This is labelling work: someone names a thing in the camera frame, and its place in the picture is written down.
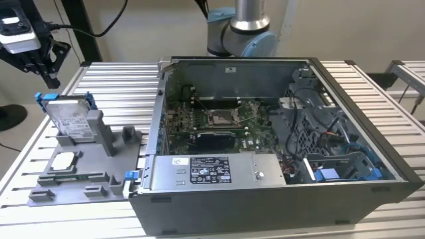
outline blue drive bracket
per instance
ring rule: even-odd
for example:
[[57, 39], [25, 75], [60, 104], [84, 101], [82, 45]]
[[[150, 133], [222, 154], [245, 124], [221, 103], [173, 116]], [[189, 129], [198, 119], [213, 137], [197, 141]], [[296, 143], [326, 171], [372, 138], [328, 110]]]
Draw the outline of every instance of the blue drive bracket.
[[[37, 104], [40, 105], [43, 109], [43, 112], [45, 113], [45, 107], [44, 107], [43, 101], [56, 101], [60, 98], [60, 95], [59, 93], [48, 93], [43, 96], [43, 93], [37, 92], [33, 97], [35, 97], [35, 101], [37, 102]], [[97, 110], [93, 95], [89, 92], [86, 92], [84, 97], [90, 106], [90, 110]]]

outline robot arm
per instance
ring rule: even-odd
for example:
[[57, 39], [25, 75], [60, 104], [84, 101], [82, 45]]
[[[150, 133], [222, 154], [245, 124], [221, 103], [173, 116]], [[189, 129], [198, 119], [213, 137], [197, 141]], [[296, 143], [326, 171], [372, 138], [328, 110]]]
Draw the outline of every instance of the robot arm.
[[213, 56], [270, 56], [277, 40], [268, 30], [264, 0], [234, 0], [208, 14], [208, 52]]
[[32, 0], [0, 0], [0, 59], [40, 75], [49, 89], [57, 89], [57, 71], [71, 46], [53, 40]]

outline white label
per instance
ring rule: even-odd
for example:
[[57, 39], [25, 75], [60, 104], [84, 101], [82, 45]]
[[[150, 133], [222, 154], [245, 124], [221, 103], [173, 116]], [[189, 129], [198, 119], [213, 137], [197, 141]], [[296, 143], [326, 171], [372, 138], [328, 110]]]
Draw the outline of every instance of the white label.
[[173, 158], [173, 165], [188, 165], [189, 158]]
[[68, 117], [60, 119], [67, 134], [72, 138], [93, 137], [92, 129], [88, 125], [85, 117]]
[[224, 72], [234, 73], [236, 72], [236, 67], [226, 67]]

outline blue latch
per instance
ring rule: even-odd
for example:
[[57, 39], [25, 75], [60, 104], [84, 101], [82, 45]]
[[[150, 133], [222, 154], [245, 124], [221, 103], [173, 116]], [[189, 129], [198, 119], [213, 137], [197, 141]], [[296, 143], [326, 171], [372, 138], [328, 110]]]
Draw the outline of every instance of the blue latch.
[[138, 171], [126, 171], [124, 179], [125, 181], [136, 181], [138, 179]]
[[44, 101], [56, 101], [59, 99], [59, 93], [48, 93], [44, 95]]

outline metal pole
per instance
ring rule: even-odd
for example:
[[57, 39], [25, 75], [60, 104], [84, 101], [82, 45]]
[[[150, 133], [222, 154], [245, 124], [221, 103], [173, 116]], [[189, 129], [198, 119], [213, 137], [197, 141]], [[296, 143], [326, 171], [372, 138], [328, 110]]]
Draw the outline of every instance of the metal pole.
[[268, 29], [270, 18], [264, 13], [264, 0], [234, 0], [234, 5], [236, 15], [230, 20], [233, 30], [257, 32]]

